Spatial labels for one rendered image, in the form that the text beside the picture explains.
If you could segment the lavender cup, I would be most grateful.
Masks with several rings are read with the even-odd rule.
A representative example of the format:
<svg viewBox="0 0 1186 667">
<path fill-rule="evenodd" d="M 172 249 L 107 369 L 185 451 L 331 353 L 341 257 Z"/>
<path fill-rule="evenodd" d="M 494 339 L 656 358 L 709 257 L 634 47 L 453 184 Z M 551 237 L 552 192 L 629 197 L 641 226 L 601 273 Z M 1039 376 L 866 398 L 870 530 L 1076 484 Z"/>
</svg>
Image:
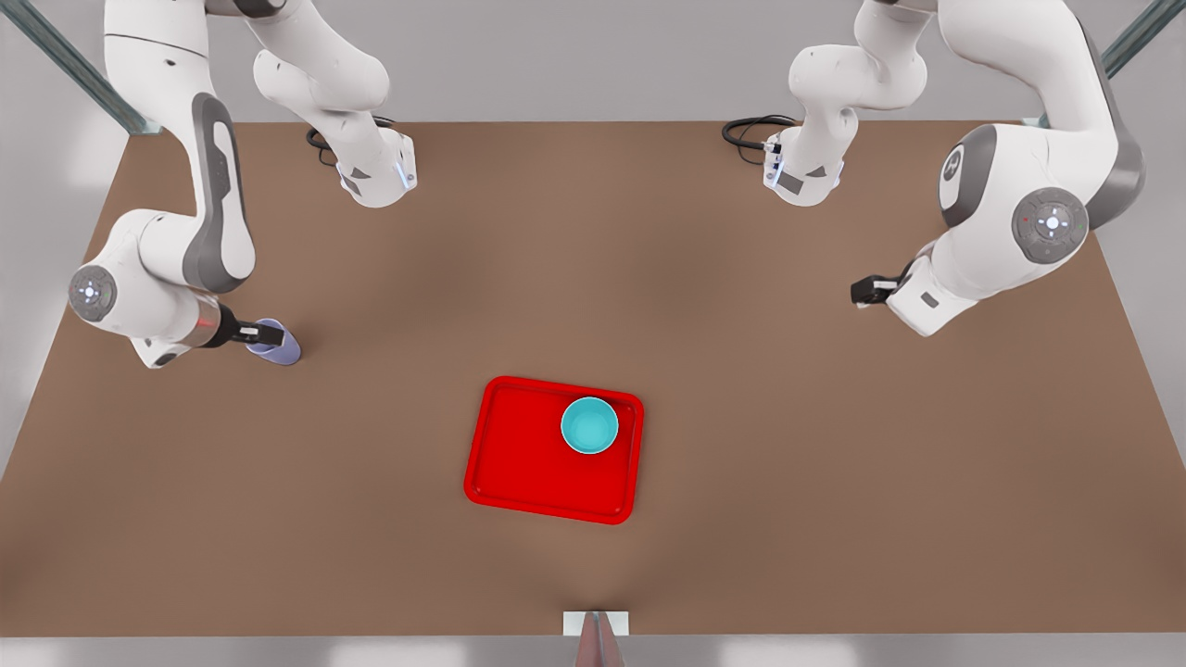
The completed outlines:
<svg viewBox="0 0 1186 667">
<path fill-rule="evenodd" d="M 292 366 L 301 358 L 301 347 L 283 325 L 278 320 L 256 320 L 261 329 L 261 337 L 257 342 L 246 345 L 250 352 L 259 358 L 269 360 L 270 363 L 280 366 Z"/>
</svg>

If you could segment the silver frame post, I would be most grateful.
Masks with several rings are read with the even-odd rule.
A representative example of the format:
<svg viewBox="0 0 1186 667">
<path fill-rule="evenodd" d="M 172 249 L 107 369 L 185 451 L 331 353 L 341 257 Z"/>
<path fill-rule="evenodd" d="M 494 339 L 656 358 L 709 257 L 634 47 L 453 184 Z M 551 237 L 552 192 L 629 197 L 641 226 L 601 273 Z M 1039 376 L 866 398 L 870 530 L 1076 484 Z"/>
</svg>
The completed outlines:
<svg viewBox="0 0 1186 667">
<path fill-rule="evenodd" d="M 0 14 L 47 56 L 55 65 L 88 94 L 119 126 L 130 135 L 160 134 L 162 128 L 140 115 L 115 93 L 97 68 L 42 14 L 31 0 L 0 0 Z"/>
<path fill-rule="evenodd" d="M 1186 11 L 1186 0 L 1150 0 L 1139 17 L 1099 53 L 1107 80 L 1114 80 L 1182 11 Z"/>
<path fill-rule="evenodd" d="M 627 611 L 565 611 L 563 636 L 578 637 L 574 667 L 626 667 L 618 639 L 629 635 Z"/>
</svg>

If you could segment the teal bowl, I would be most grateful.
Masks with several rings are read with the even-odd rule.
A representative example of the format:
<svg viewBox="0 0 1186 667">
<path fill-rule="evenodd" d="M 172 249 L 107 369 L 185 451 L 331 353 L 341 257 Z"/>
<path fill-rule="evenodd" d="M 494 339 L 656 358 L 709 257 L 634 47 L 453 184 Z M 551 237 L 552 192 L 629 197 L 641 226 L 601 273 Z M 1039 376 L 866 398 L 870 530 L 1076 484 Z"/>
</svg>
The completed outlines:
<svg viewBox="0 0 1186 667">
<path fill-rule="evenodd" d="M 561 436 L 578 453 L 602 453 L 617 439 L 619 421 L 613 406 L 604 398 L 582 396 L 561 415 Z"/>
</svg>

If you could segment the red tray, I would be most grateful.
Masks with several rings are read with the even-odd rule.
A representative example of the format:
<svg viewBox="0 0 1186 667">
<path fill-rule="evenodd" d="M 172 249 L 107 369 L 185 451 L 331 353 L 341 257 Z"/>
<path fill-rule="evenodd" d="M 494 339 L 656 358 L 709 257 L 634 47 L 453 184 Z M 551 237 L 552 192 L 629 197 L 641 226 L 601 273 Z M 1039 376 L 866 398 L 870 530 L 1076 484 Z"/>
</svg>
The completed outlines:
<svg viewBox="0 0 1186 667">
<path fill-rule="evenodd" d="M 602 453 L 568 447 L 561 415 L 582 396 L 617 412 L 617 439 Z M 483 393 L 463 491 L 477 504 L 616 526 L 635 512 L 644 425 L 629 393 L 499 376 Z"/>
</svg>

